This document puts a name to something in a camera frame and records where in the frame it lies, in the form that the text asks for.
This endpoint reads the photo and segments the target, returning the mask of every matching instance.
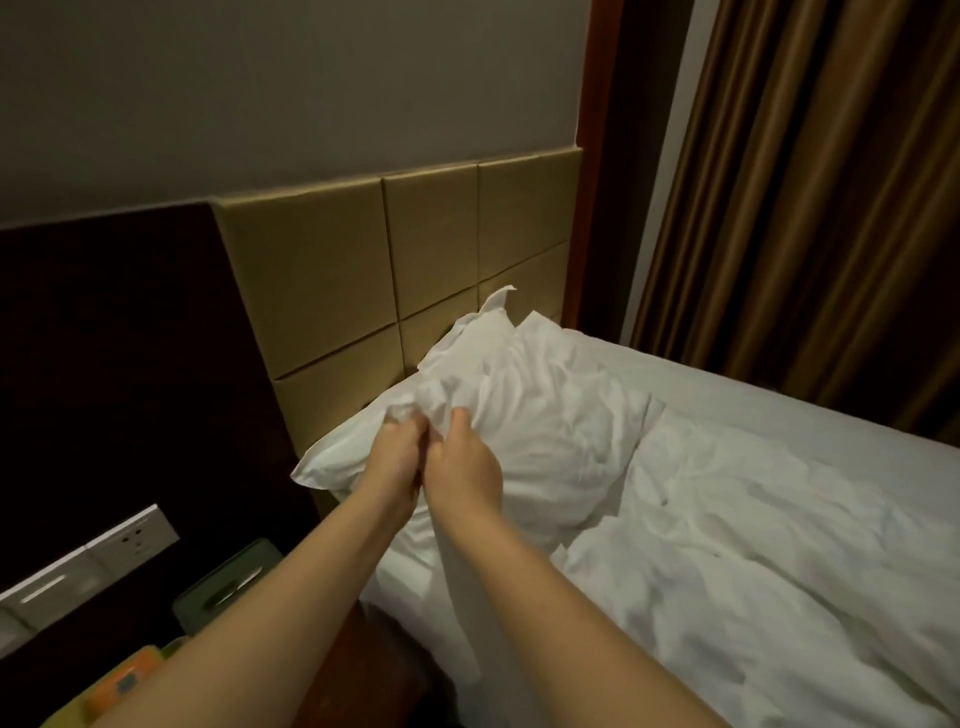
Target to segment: forearm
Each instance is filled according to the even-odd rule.
[[[555,725],[722,724],[503,519],[477,523],[455,543]]]
[[[358,489],[98,728],[289,726],[395,521]]]

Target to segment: orange object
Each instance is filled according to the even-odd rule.
[[[134,652],[84,697],[84,714],[91,723],[119,703],[163,664],[163,656],[150,645]]]

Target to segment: person's right hand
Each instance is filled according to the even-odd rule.
[[[436,432],[431,435],[423,490],[430,513],[456,541],[471,524],[499,517],[503,472],[496,456],[473,431],[469,410],[454,408],[446,439]]]

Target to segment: beige headboard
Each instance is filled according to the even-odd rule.
[[[215,200],[298,455],[504,285],[559,320],[575,148]]]

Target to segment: electrical socket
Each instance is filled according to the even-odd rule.
[[[119,579],[179,538],[159,506],[154,504],[95,538],[86,545],[86,550],[114,579]]]

